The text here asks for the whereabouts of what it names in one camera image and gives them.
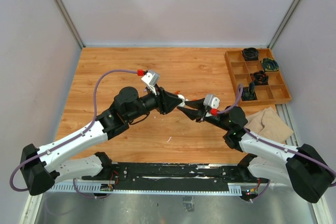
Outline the white earbud charging case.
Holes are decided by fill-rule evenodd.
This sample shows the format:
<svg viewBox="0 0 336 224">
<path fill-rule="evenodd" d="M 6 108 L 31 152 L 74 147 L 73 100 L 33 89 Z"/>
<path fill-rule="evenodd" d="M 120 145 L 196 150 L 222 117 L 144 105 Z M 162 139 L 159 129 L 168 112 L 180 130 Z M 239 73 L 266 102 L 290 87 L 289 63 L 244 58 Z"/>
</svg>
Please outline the white earbud charging case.
<svg viewBox="0 0 336 224">
<path fill-rule="evenodd" d="M 178 107 L 179 108 L 184 108 L 186 106 L 186 104 L 185 104 L 186 98 L 181 94 L 178 94 L 177 96 L 181 100 L 181 103 L 178 105 Z"/>
</svg>

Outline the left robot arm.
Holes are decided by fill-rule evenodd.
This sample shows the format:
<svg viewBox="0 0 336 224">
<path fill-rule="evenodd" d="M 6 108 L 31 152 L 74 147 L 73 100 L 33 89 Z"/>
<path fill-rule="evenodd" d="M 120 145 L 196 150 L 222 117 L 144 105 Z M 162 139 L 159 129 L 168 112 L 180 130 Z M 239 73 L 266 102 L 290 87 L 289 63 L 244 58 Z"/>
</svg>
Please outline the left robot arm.
<svg viewBox="0 0 336 224">
<path fill-rule="evenodd" d="M 70 135 L 47 145 L 35 147 L 25 146 L 22 150 L 21 174 L 30 195 L 40 195 L 60 181 L 74 177 L 68 167 L 82 165 L 82 176 L 98 176 L 108 179 L 112 175 L 112 166 L 107 164 L 108 158 L 103 154 L 86 159 L 74 159 L 74 155 L 106 142 L 128 130 L 131 124 L 138 123 L 151 111 L 157 110 L 166 115 L 185 102 L 180 94 L 165 91 L 162 87 L 156 92 L 149 91 L 140 97 L 134 87 L 125 87 L 114 97 L 111 106 L 93 121 Z"/>
</svg>

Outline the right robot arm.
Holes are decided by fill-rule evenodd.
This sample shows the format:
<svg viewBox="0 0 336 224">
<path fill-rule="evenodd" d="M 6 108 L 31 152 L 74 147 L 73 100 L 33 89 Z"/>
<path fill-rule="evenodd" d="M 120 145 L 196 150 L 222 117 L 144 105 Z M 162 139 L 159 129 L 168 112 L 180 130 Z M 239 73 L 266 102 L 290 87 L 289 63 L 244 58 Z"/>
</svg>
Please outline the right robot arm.
<svg viewBox="0 0 336 224">
<path fill-rule="evenodd" d="M 317 203 L 328 188 L 335 186 L 335 171 L 308 144 L 301 147 L 281 144 L 246 128 L 247 119 L 239 106 L 218 110 L 219 99 L 185 101 L 178 106 L 190 120 L 207 122 L 226 131 L 231 149 L 247 155 L 239 163 L 238 177 L 244 182 L 263 178 L 291 187 L 310 203 Z"/>
</svg>

